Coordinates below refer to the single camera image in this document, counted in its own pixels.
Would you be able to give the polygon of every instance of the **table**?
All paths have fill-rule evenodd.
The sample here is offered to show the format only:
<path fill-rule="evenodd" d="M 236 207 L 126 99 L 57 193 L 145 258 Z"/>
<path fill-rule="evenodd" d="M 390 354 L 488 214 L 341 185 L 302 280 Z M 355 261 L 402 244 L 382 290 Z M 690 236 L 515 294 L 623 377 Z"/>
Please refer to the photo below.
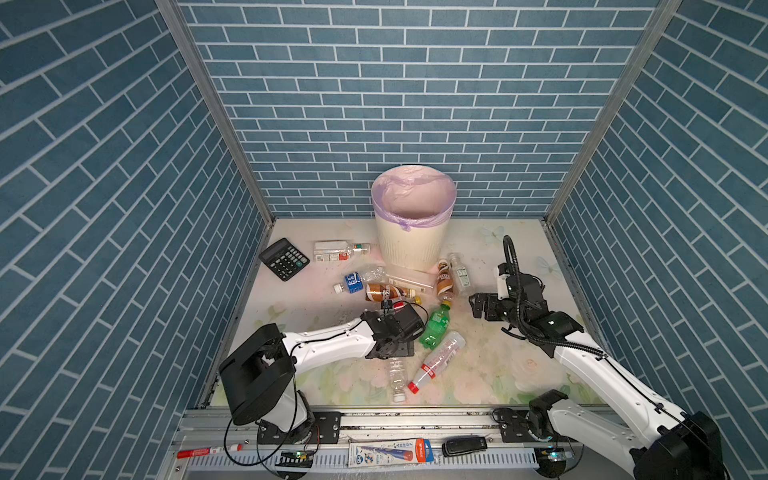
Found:
<path fill-rule="evenodd" d="M 504 235 L 509 235 L 515 243 L 521 271 L 540 277 L 546 284 L 544 296 L 550 309 L 566 312 L 583 323 L 538 220 L 452 219 L 442 252 L 460 252 L 476 291 L 494 292 L 495 268 L 504 261 Z M 375 243 L 376 222 L 374 219 L 279 219 L 270 244 L 283 237 L 312 258 L 313 244 L 318 240 Z M 287 282 L 278 279 L 269 269 L 260 268 L 230 353 L 267 323 L 276 323 L 284 332 L 302 332 L 349 322 L 363 309 L 377 308 L 377 304 L 364 300 L 362 292 L 333 292 L 333 284 L 343 281 L 345 274 L 370 263 L 383 264 L 376 251 L 346 262 L 312 261 Z M 434 296 L 422 296 L 422 301 L 430 312 L 439 304 Z M 549 389 L 559 389 L 582 404 L 603 403 L 581 379 L 541 349 L 502 333 L 500 329 L 505 324 L 472 317 L 466 300 L 454 302 L 450 317 L 449 329 L 459 331 L 467 346 L 443 374 L 417 395 L 407 392 L 405 405 L 527 404 Z M 427 351 L 416 343 L 415 356 L 406 359 L 409 378 L 426 355 Z M 393 404 L 387 360 L 343 360 L 306 372 L 297 377 L 297 382 L 309 403 L 315 406 Z M 211 405 L 227 405 L 220 384 Z"/>

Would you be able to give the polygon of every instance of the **red marker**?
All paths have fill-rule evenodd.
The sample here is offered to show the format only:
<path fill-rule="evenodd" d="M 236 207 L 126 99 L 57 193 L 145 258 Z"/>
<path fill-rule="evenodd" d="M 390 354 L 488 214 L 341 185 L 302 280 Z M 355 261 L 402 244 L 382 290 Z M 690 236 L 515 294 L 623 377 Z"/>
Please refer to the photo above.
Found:
<path fill-rule="evenodd" d="M 227 447 L 230 452 L 239 452 L 243 449 L 243 446 L 239 443 L 230 445 Z M 176 454 L 176 458 L 190 458 L 190 457 L 203 457 L 205 455 L 213 455 L 214 453 L 221 453 L 224 451 L 224 447 L 209 447 L 207 449 L 195 449 L 195 450 L 183 450 Z"/>

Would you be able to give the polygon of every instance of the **black calculator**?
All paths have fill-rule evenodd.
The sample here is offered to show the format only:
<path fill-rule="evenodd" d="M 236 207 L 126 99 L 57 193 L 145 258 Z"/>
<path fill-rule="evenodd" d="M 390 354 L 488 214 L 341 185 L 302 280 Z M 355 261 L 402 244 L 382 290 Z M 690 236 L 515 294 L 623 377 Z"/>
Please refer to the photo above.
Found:
<path fill-rule="evenodd" d="M 265 248 L 259 254 L 259 260 L 267 265 L 283 282 L 287 282 L 310 263 L 306 255 L 299 252 L 287 238 L 281 238 Z"/>

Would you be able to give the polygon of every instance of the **blue brick wall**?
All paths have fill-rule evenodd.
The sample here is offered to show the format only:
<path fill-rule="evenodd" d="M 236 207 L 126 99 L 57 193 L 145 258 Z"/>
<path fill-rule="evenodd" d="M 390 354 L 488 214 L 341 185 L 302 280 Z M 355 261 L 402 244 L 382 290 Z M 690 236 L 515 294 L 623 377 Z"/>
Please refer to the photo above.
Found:
<path fill-rule="evenodd" d="M 263 228 L 152 0 L 0 2 L 0 478 L 145 478 Z"/>
<path fill-rule="evenodd" d="M 181 2 L 279 216 L 370 216 L 398 164 L 538 216 L 657 0 Z"/>
<path fill-rule="evenodd" d="M 616 357 L 768 474 L 768 2 L 684 0 L 555 230 Z"/>

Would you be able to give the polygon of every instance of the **trash can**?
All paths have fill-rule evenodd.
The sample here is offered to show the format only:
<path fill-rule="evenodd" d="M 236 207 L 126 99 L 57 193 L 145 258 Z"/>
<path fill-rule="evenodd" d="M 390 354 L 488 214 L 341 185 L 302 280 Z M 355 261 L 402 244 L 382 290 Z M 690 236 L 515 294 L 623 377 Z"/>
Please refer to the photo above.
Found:
<path fill-rule="evenodd" d="M 384 261 L 432 268 L 456 202 L 451 177 L 424 165 L 403 165 L 379 175 L 371 194 Z"/>

